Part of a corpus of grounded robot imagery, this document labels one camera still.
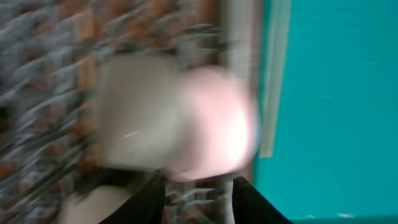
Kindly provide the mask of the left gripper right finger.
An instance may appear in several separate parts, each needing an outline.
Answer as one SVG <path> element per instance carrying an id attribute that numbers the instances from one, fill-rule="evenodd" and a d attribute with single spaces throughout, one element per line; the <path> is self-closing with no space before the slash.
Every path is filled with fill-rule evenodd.
<path id="1" fill-rule="evenodd" d="M 235 224 L 293 224 L 244 177 L 233 179 L 232 208 Z"/>

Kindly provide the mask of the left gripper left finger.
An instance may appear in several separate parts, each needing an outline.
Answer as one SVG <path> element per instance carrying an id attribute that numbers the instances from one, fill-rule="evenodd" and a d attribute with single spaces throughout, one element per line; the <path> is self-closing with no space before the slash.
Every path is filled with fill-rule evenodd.
<path id="1" fill-rule="evenodd" d="M 157 174 L 99 224 L 161 224 L 164 206 L 165 178 Z"/>

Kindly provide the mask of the small pink bowl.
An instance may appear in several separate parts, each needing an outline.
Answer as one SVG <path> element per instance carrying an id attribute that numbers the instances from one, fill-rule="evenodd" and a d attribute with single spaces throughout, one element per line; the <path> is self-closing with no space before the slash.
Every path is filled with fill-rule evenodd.
<path id="1" fill-rule="evenodd" d="M 184 182 L 236 172 L 256 153 L 257 106 L 247 86 L 220 66 L 194 68 L 182 82 L 188 129 L 181 156 L 166 168 Z"/>

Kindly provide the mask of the grey bowl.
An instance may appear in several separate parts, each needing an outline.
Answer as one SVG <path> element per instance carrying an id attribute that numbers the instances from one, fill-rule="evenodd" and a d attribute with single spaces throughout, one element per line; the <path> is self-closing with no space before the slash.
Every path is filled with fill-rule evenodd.
<path id="1" fill-rule="evenodd" d="M 186 130 L 179 64 L 165 54 L 119 54 L 98 90 L 101 164 L 156 170 L 177 156 Z"/>

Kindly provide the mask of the white cup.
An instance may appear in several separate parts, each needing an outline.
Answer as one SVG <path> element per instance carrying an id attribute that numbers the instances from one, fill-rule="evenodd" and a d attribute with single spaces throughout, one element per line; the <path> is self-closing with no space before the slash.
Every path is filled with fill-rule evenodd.
<path id="1" fill-rule="evenodd" d="M 97 224 L 115 212 L 132 194 L 126 189 L 102 185 L 86 197 L 71 194 L 63 203 L 59 224 Z"/>

